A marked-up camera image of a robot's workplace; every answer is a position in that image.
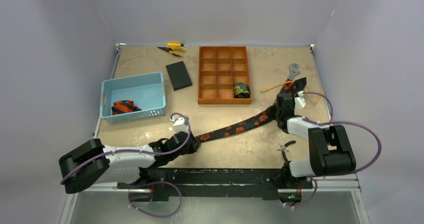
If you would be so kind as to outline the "dark orange floral tie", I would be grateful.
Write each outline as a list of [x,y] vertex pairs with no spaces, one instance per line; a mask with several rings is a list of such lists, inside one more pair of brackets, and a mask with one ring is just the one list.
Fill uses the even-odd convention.
[[[296,93],[303,91],[307,85],[307,78],[302,77],[300,79],[294,80],[287,84],[288,87],[283,87],[279,94],[288,93],[293,97]],[[275,99],[273,105],[269,106],[267,109],[262,112],[249,117],[243,121],[237,122],[235,124],[225,126],[201,135],[197,135],[196,138],[201,142],[208,142],[217,139],[226,138],[233,135],[238,135],[249,130],[253,130],[260,126],[263,126],[276,119],[277,112],[277,100]]]

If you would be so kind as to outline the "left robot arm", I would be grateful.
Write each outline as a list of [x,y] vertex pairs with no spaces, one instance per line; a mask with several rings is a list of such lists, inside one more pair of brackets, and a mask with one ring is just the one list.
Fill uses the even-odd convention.
[[195,153],[200,146],[197,137],[184,131],[133,147],[104,145],[99,138],[92,138],[59,158],[60,184],[68,194],[100,183],[127,183],[142,189],[149,183],[149,175],[142,169],[165,166],[179,156]]

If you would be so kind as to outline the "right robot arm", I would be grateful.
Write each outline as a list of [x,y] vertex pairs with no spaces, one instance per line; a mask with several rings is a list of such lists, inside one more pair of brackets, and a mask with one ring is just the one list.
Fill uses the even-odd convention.
[[308,156],[288,161],[280,180],[288,188],[307,177],[346,174],[355,170],[356,159],[346,129],[342,125],[319,125],[295,114],[299,102],[288,93],[276,97],[275,119],[284,132],[308,141]]

